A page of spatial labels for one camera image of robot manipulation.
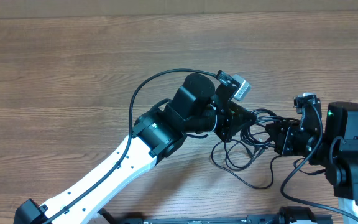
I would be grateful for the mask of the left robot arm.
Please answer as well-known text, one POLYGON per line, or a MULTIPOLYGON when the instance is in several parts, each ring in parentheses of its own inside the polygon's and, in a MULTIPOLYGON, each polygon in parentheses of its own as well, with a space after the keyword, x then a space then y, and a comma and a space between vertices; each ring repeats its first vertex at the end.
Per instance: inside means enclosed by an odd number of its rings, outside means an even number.
POLYGON ((188 133, 215 133, 222 142, 256 120, 237 105, 251 89, 239 75, 192 70, 173 99, 164 99, 131 123, 128 136, 77 183, 38 205, 28 199, 14 223, 89 223, 125 186, 179 149, 188 133))

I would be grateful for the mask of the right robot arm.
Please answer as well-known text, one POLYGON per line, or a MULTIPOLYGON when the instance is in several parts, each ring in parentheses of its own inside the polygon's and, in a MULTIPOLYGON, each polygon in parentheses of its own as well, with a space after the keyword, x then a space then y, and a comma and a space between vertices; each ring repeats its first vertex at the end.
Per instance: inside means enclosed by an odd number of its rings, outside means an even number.
POLYGON ((315 94, 294 98, 299 121, 288 118, 265 127, 281 156, 301 156, 304 161, 323 166, 324 174, 338 198, 339 208, 285 198, 304 205, 323 208, 343 216, 345 223, 358 223, 358 103, 335 101, 328 105, 322 120, 321 102, 315 94))

